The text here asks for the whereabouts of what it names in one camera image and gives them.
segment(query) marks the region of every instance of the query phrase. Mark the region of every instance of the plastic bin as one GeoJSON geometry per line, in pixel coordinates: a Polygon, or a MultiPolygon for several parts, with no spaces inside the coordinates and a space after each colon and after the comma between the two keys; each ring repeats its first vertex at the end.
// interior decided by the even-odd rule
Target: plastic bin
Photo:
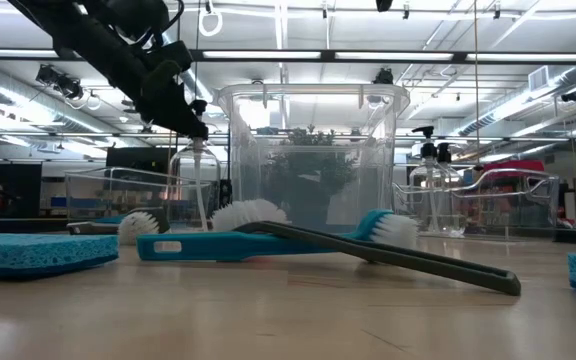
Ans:
{"type": "Polygon", "coordinates": [[[233,200],[266,199],[293,224],[353,229],[389,208],[394,134],[408,93],[392,85],[238,85],[231,121],[233,200]]]}
{"type": "MultiPolygon", "coordinates": [[[[136,208],[163,207],[173,230],[201,228],[194,179],[109,167],[67,172],[65,180],[70,222],[112,221],[136,208]]],[[[201,182],[208,217],[217,206],[214,190],[211,182],[201,182]]]]}
{"type": "Polygon", "coordinates": [[[472,185],[431,190],[393,184],[395,213],[411,215],[420,227],[430,221],[430,196],[451,199],[450,221],[462,224],[466,235],[551,238],[557,224],[559,177],[525,169],[489,170],[472,185]]]}

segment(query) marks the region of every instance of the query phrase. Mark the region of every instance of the table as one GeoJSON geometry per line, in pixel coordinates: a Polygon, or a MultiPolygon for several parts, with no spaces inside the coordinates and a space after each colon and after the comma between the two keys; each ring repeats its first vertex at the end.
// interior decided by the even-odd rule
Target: table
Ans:
{"type": "Polygon", "coordinates": [[[5,359],[576,359],[576,291],[545,241],[423,239],[513,270],[511,297],[343,254],[114,263],[0,282],[5,359]]]}

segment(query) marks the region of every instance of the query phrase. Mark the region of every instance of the white bristles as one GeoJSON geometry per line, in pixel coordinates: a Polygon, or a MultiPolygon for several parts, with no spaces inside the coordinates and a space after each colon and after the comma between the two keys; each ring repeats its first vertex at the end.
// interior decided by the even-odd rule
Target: white bristles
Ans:
{"type": "Polygon", "coordinates": [[[159,223],[147,212],[134,212],[121,220],[117,234],[120,245],[136,245],[139,235],[159,234],[159,223]]]}
{"type": "Polygon", "coordinates": [[[372,229],[370,240],[382,244],[414,249],[417,246],[417,221],[401,215],[382,216],[372,229]]]}
{"type": "Polygon", "coordinates": [[[212,230],[232,231],[241,225],[256,221],[275,221],[287,224],[286,213],[264,199],[235,201],[212,216],[212,230]]]}

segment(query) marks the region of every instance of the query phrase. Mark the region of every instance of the black machine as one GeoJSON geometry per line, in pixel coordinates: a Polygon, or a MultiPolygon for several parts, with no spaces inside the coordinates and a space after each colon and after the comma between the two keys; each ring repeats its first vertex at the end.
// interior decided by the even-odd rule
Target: black machine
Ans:
{"type": "Polygon", "coordinates": [[[9,2],[52,36],[61,58],[81,56],[123,91],[144,121],[208,138],[207,127],[186,102],[184,85],[177,80],[192,64],[190,52],[183,41],[165,45],[162,36],[183,13],[182,0],[170,20],[162,0],[9,2]]]}

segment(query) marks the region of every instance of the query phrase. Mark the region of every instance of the green plant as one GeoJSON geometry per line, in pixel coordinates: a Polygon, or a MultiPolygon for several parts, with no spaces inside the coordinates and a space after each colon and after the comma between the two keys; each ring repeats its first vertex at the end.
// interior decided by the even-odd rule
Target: green plant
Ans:
{"type": "Polygon", "coordinates": [[[347,152],[334,150],[335,132],[314,131],[313,125],[307,129],[293,129],[283,146],[322,146],[321,151],[313,149],[281,149],[271,154],[264,168],[267,179],[266,198],[277,205],[288,205],[291,212],[307,214],[308,209],[319,208],[327,212],[330,197],[340,192],[355,177],[354,160],[347,158],[347,152]]]}

